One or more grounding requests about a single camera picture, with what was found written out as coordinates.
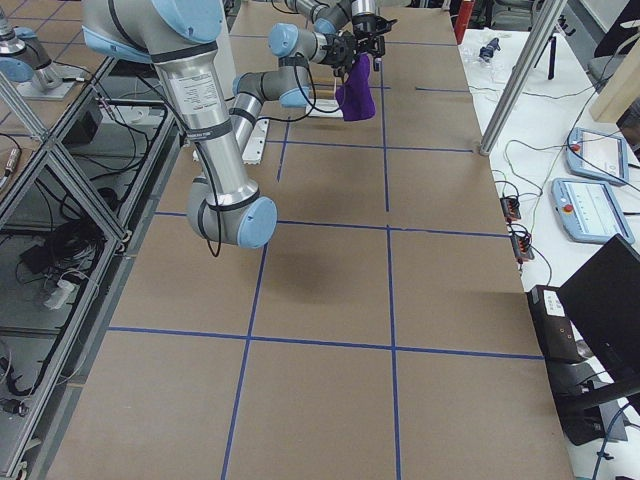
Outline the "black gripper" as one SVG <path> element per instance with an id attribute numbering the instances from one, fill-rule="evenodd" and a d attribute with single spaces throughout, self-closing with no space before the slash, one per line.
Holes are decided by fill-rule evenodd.
<path id="1" fill-rule="evenodd" d="M 385 35 L 392 30 L 397 22 L 397 19 L 385 19 L 375 14 L 354 16 L 352 26 L 356 39 L 356 52 L 371 56 L 384 56 L 386 53 Z"/>
<path id="2" fill-rule="evenodd" d="M 335 75 L 350 73 L 357 58 L 357 40 L 351 32 L 327 35 L 327 65 Z"/>

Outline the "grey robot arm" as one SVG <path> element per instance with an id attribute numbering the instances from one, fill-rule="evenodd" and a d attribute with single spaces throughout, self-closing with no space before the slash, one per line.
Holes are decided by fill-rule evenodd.
<path id="1" fill-rule="evenodd" d="M 155 69 L 164 100 L 194 144 L 202 171 L 192 183 L 188 219 L 210 244 L 255 249 L 277 224 L 277 208 L 263 196 L 243 163 L 243 152 L 262 106 L 315 103 L 309 89 L 311 64 L 329 66 L 345 80 L 336 98 L 347 121 L 368 119 L 375 107 L 368 77 L 385 53 L 392 22 L 372 1 L 292 1 L 311 29 L 279 23 L 268 45 L 274 71 L 237 77 L 225 96 L 214 64 L 226 23 L 218 1 L 87 1 L 83 34 L 96 52 Z"/>
<path id="2" fill-rule="evenodd" d="M 266 102 L 277 101 L 284 108 L 313 105 L 311 63 L 331 67 L 339 78 L 364 64 L 356 37 L 349 32 L 317 33 L 278 23 L 269 33 L 268 46 L 278 59 L 278 68 L 245 73 L 233 82 L 234 103 L 229 113 L 241 150 L 246 148 Z"/>

